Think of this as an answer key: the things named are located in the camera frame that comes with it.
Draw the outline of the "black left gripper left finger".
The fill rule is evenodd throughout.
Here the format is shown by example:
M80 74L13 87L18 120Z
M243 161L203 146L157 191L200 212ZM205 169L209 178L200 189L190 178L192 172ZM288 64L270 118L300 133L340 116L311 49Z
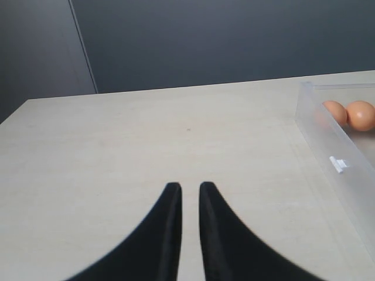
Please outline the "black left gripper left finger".
M70 280L176 280L181 241L182 188L173 182L117 247Z

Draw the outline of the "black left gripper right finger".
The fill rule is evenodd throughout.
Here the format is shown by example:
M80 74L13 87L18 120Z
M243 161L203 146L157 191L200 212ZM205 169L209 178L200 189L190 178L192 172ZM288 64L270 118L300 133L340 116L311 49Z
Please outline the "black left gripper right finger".
M319 280L259 239L209 181L199 190L199 232L206 280Z

